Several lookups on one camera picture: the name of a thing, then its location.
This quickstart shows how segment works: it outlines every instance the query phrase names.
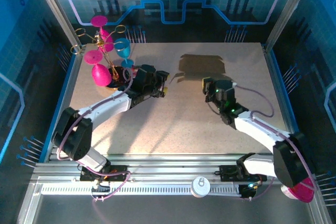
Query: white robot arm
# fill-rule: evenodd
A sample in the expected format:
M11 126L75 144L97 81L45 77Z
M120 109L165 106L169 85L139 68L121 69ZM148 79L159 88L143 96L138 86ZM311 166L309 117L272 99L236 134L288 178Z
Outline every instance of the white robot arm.
M117 98L108 97L100 101L98 107L95 106L98 104L96 103L78 111L72 108L63 111L53 135L53 143L58 147L64 141L66 133L70 131L70 126L80 118L81 114L85 113L76 128L71 131L62 148L62 151L72 160L83 165L81 181L124 180L124 176L121 178L101 176L102 174L126 171L127 166L112 165L110 161L91 147L92 131L108 118L131 109L148 96L164 97L166 89L164 84L168 76L169 73L165 71L156 71L152 66L142 65L137 76L133 79L131 88L124 92L125 87L122 87L113 94L113 97L118 95ZM241 157L234 167L222 166L221 173L229 174L229 176L223 178L221 176L221 181L246 182L253 175L265 175L278 178L288 188L302 183L308 178L307 169L297 155L298 153L291 148L285 139L295 143L296 150L299 150L305 158L304 163L307 162L309 169L314 171L307 141L303 134L290 134L255 117L253 112L236 102L234 86L231 81L215 81L212 78L205 78L203 79L203 93L207 103L213 102L216 105L225 124L251 136L273 154L249 153Z
M225 124L251 136L273 154L249 153L243 156L237 161L237 177L259 174L278 178L288 188L299 184L307 186L303 181L312 180L309 174L315 171L315 167L302 133L290 134L254 116L253 112L236 102L232 81L205 78L202 84L205 102L216 105Z
M72 108L65 109L56 126L53 143L60 147L71 125L80 118L80 115L86 114L76 128L72 129L64 142L62 151L72 160L86 167L87 173L90 170L96 173L111 173L116 168L91 147L92 131L108 118L131 109L147 97L164 97L166 93L164 85L168 76L169 73L165 71L157 71L153 66L142 65L133 79L132 86L126 92L124 90L127 85L120 87L110 97L86 108L78 111Z

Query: table surface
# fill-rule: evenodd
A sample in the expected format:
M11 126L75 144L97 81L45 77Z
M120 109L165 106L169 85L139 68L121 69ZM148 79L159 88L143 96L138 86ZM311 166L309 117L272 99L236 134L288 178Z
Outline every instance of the table surface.
M248 135L225 125L204 102L202 78L231 78L258 90L274 105L275 116L261 119L285 130L275 87L259 43L150 43L132 44L136 65L150 64L170 73L165 98L150 98L108 119L92 134L101 154L214 154L268 152ZM119 65L115 51L110 58ZM82 61L70 106L94 104L111 94L95 85L92 66ZM236 89L237 102L250 110L270 113L261 97Z

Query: aluminum frame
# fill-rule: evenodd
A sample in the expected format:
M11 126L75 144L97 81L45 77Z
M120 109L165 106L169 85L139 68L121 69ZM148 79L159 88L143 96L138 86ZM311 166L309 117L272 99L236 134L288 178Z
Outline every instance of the aluminum frame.
M80 45L79 39L75 35L68 18L59 5L57 0L46 0L52 12L55 14L57 20L61 24L64 32L66 33L72 45ZM292 12L295 10L299 0L289 0L284 10L280 15L280 19L275 25L272 33L266 44L266 51L270 52L275 41L279 37L282 29L286 25ZM76 80L77 75L74 73L72 78ZM222 183L220 178L214 175L214 171L218 170L219 165L235 165L236 160L243 154L239 155L155 155L155 156L142 156L142 155L112 155L107 158L113 164L125 164L129 166L132 172L131 184L135 185L133 188L144 187L150 188L151 186L189 186L191 181L196 176L204 176L209 179L214 188L220 186L235 188L237 183ZM90 185L79 182L80 171L77 169L75 162L58 162L50 161L49 163L37 164L34 169L32 178L29 182L26 191L25 199L22 204L17 223L33 223L36 211L40 204L41 195L49 194L52 188L56 189L56 194L59 194L60 185L68 187L81 187L85 188ZM317 192L314 200L309 204L311 214L316 223L332 223L327 208L324 204L321 192Z

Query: metal rod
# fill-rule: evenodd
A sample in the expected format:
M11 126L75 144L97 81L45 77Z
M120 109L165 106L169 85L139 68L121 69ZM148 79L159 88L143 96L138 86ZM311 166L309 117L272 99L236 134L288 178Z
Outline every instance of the metal rod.
M59 0L46 0L51 11L56 17L57 21L61 25L65 35L68 37L71 45L81 45L79 38L77 37L74 28L71 25L67 15L65 14L62 5Z
M241 40L242 42L244 42L244 39L245 39L246 34L247 34L247 31L244 32L243 39Z
M128 38L128 36L127 36L127 33L125 33L125 38L128 39L128 40L130 40L130 39Z
M239 38L239 42L242 41L242 36L243 36L243 33L244 33L246 27L247 27L246 25L243 25L243 31L241 31L241 35L240 35L240 38Z
M295 63L295 64L294 64L294 67L292 67L292 69L290 69L290 71L287 71L287 72L284 74L284 76L282 76L282 79L287 78L287 76L288 76L289 74L291 74L291 73L293 72L293 70L294 70L296 67L297 67L297 64Z
M285 77L283 77L282 80L284 81L284 83L286 81L288 81L288 79L291 78L294 74L295 74L294 72L290 72L290 73L288 73L288 75L286 75Z
M225 33L224 42L226 42L226 38L227 38L228 33L229 33L229 30L227 30L226 33Z
M233 29L234 27L235 27L234 25L231 25L230 32L229 32L229 37L227 38L227 42L228 42L228 41L229 41L229 39L230 39L231 32L232 32L232 29Z
M59 60L63 63L63 65L66 67L66 69L68 69L69 64L66 62L64 57L62 57L62 55L60 55Z
M329 191L329 190L335 190L336 187L333 187L333 188L326 188L326 189L322 189L321 191Z
M285 88L288 89L293 83L297 81L296 77L294 77L291 81L285 84Z
M330 183L326 183L326 184L319 185L319 186L329 186L329 185L336 186L335 180L332 180Z
M316 178L318 178L318 177L322 177L322 176L325 176L325 175L331 176L331 171L329 170L329 171L327 171L327 172L324 173L324 174L317 175Z
M30 140L34 140L42 145L44 145L44 143L42 143L41 141L37 140L36 138L34 138L34 136L30 136Z
M287 92L287 94L290 94L296 87L298 87L299 86L299 84L298 83L296 83L296 85L291 89L291 90L289 90L288 92Z
M333 179L333 178L336 178L336 176L333 176L333 177L330 177L330 178L324 178L324 179L320 179L318 181L325 181L325 180L328 180L328 179Z
M32 148L33 150L36 150L36 151L38 151L38 152L41 152L39 149L33 147L31 144L28 144L28 148Z
M35 155L37 155L37 156L40 156L40 154L37 154L36 152L33 152L33 151L31 151L31 150L25 148L23 145L20 146L20 150L25 150L25 151L28 151L28 152L30 152L30 153L33 153L33 154L35 154Z
M290 78L288 78L288 79L284 82L284 84L287 85L289 81L291 81L293 78L296 78L296 74L298 73L298 71L299 71L299 70L297 70L296 73L293 72L292 76L291 76Z
M289 69L286 71L286 73L283 74L282 78L284 78L284 76L286 76L286 74L292 69L292 65L289 66Z
M236 42L239 42L239 43L240 43L240 37L241 37L241 34L242 34L242 31L239 31L239 32L238 32L238 36L237 36L237 40L236 40Z
M299 76L298 79L295 80L295 82L292 82L291 86L287 85L286 89L290 89L294 84L298 83L299 80L301 80L302 76Z
M63 67L63 65L60 61L58 61L58 64L61 66L61 68L64 70L64 72L67 72L67 70Z
M36 158L36 157L34 157L34 156L31 156L31 155L29 155L27 152L25 152L24 156L25 156L25 157L31 157L31 158L33 158L33 159L36 159L36 160L38 161L38 158Z
M32 162L32 163L36 164L36 162L34 162L34 161L31 161L30 159L27 159L27 158L21 157L21 156L20 156L20 154L17 154L17 155L16 155L16 158L17 158L17 159L21 158L21 159L23 159L23 160L25 160L25 161L29 161L29 162Z
M141 26L138 26L139 30L140 30L140 36L141 36L141 43L143 43L143 38L142 38L142 31L141 31Z
M134 43L134 38L133 38L132 31L130 32L130 35L131 35L131 41L132 41L132 43Z
M285 26L287 25L290 17L292 16L293 12L297 8L300 0L287 0L284 8L282 9L282 12L275 23L265 46L265 51L267 53L270 53L273 49L273 46L275 45L276 41L278 40L280 34L284 30Z
M57 48L57 51L61 54L62 58L65 60L67 64L70 63L70 60L67 58L67 56L64 54L63 50L61 50L59 47Z
M232 31L231 39L230 42L232 42L233 36L234 36L235 31Z
M67 56L68 56L69 58L71 58L71 54L67 51L65 45L61 45L61 46L62 46L63 51L67 54Z
M144 41L145 41L145 43L146 43L146 32L145 32L145 31L142 31L142 34L143 34Z
M238 33L239 28L240 28L240 25L237 26L237 30L236 30L235 38L234 38L233 42L237 42L237 41L236 41L236 36L237 36L237 33Z
M128 34L128 40L131 42L131 35L130 35L130 30L129 30L129 26L126 27L127 29L127 34Z
M24 161L21 161L21 165L26 165L26 166L29 166L29 167L31 167L31 168L35 168L35 166L33 166L33 165L28 165L28 164L26 164Z
M138 43L140 43L140 36L139 36L139 31L136 31L136 38L138 39Z
M67 71L67 69L66 69L66 67L64 66L64 64L59 60L58 61L58 64L62 67L62 69L66 72Z
M40 146L39 144L34 143L32 140L29 140L27 137L24 137L24 138L23 138L23 141L25 141L25 142L30 142L30 143L32 143L32 144L34 144L34 145L36 145L36 146L38 146L38 147L40 147L40 148L43 148L43 146Z
M291 72L290 74L288 74L284 79L284 84L286 84L288 80L291 80L293 77L295 77L295 72Z
M336 195L336 191L334 191L332 194L322 194L322 196L330 196L330 195Z

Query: pink wine glass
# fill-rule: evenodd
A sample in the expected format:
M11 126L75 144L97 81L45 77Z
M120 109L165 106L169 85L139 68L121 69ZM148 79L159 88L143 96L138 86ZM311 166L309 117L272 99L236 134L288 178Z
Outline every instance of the pink wine glass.
M107 21L105 16L96 16L91 19L91 24L95 27L102 27L107 24Z
M99 33L100 33L101 38L106 43L105 45L100 46L99 50L105 51L105 52L112 51L114 49L112 36L109 36L110 35L109 32L104 30L102 27L100 27Z
M90 50L85 53L84 61L87 64L94 65L103 59L103 53L100 50Z
M112 76L107 67L96 64L92 68L92 78L97 86L107 86L112 81Z

